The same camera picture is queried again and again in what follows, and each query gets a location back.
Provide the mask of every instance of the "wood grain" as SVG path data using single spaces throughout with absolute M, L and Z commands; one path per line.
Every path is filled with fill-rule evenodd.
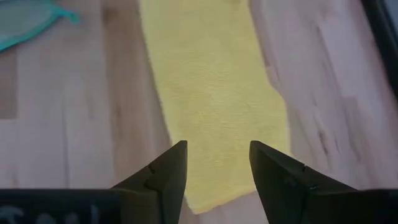
M 0 119 L 17 116 L 17 57 L 16 47 L 0 54 Z
M 66 175 L 62 77 L 52 51 L 58 30 L 17 49 L 18 117 L 13 138 L 16 187 L 64 188 Z
M 397 187 L 395 100 L 359 0 L 252 0 L 294 154 L 360 189 Z
M 114 161 L 122 180 L 170 147 L 152 80 L 139 6 L 103 0 Z
M 19 187 L 16 163 L 16 121 L 0 120 L 0 188 Z
M 108 188 L 116 179 L 106 78 L 101 1 L 65 1 L 81 15 L 77 26 L 64 20 L 50 46 L 63 78 L 63 113 L 69 187 Z

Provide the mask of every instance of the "microfiber cloth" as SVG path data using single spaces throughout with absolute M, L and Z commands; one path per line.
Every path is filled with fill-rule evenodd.
M 0 51 L 35 37 L 61 16 L 79 22 L 51 0 L 0 0 Z
M 188 140 L 194 213 L 254 191 L 249 143 L 289 152 L 283 99 L 271 87 L 246 0 L 142 0 L 155 84 L 173 143 Z

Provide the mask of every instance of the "yellow towel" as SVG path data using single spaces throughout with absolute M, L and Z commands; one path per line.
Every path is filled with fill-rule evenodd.
M 141 0 L 141 13 L 169 133 L 188 140 L 189 206 L 202 213 L 252 192 L 250 140 L 289 153 L 289 137 L 248 2 Z

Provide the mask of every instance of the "teal plastic object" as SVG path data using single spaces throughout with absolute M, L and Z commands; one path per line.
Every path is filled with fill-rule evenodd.
M 60 17 L 80 21 L 52 0 L 0 0 L 0 51 L 39 35 Z

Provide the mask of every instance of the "wooden surface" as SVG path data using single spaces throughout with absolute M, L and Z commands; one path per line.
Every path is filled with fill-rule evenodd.
M 360 189 L 398 186 L 398 116 L 360 0 L 252 0 L 294 154 Z
M 110 187 L 169 148 L 139 8 L 62 1 L 59 21 L 0 53 L 0 187 Z M 398 116 L 359 0 L 252 0 L 295 155 L 347 184 L 397 187 Z M 257 193 L 180 223 L 265 223 Z

